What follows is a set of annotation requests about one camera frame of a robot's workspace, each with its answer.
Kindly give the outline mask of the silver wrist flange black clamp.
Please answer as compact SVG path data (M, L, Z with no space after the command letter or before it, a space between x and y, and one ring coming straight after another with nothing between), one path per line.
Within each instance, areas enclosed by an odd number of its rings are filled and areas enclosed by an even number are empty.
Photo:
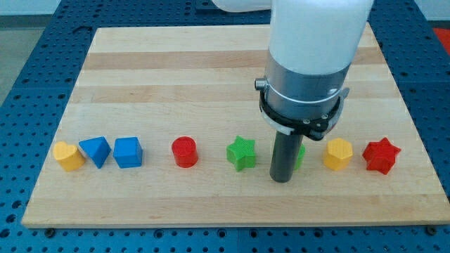
M255 80L259 109L277 138L305 136L322 140L337 124L349 89L343 86L349 66L330 74L301 74L269 53L265 73Z

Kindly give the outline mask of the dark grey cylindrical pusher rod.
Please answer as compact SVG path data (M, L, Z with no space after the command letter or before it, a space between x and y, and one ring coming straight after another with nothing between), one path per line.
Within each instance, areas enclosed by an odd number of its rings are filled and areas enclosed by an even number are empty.
M303 135L285 135L276 132L269 174L279 183L286 183L293 176L302 144Z

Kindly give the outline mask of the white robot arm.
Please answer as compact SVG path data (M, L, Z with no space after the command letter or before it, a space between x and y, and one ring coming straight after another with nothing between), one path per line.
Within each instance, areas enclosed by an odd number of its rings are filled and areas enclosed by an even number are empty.
M373 0L212 0L226 12L271 12L264 76L255 80L264 120L276 129L269 174L293 175L303 138L320 141L337 124L343 86Z

